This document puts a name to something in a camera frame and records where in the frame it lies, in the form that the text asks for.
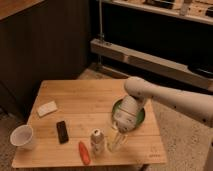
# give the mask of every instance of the smartphone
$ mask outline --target smartphone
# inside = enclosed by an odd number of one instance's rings
[[[65,121],[57,122],[56,123],[57,132],[58,132],[58,139],[59,143],[63,144],[69,141],[69,137],[67,134],[67,128]]]

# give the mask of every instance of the plastic cup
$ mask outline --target plastic cup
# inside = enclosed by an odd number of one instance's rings
[[[20,149],[32,150],[36,147],[36,138],[30,125],[17,127],[10,135],[12,145]]]

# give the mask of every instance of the salt shaker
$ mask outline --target salt shaker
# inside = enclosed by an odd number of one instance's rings
[[[100,155],[101,153],[103,153],[105,140],[104,140],[104,134],[99,129],[93,130],[90,136],[90,142],[92,146],[92,152],[95,155]]]

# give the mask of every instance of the orange carrot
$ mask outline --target orange carrot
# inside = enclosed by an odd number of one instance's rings
[[[82,141],[80,141],[79,144],[78,144],[78,147],[79,147],[79,153],[80,153],[82,162],[85,165],[89,165],[90,164],[90,156],[89,156],[89,153],[88,153],[86,146],[84,145],[84,143]]]

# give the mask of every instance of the wooden tabletop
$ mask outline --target wooden tabletop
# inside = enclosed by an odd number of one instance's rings
[[[110,127],[113,104],[126,94],[124,80],[44,81],[35,100],[28,124],[37,137],[32,151],[16,150],[14,168],[83,166],[78,142],[83,141],[90,153],[90,165],[128,165],[165,163],[167,161],[151,101],[145,106],[146,118],[131,132],[122,148],[111,153],[108,149],[100,157],[91,152],[90,135],[99,128],[105,136]],[[39,118],[36,108],[55,100],[58,110]],[[60,145],[56,122],[67,124],[69,142]]]
[[[0,20],[44,0],[0,0]]]

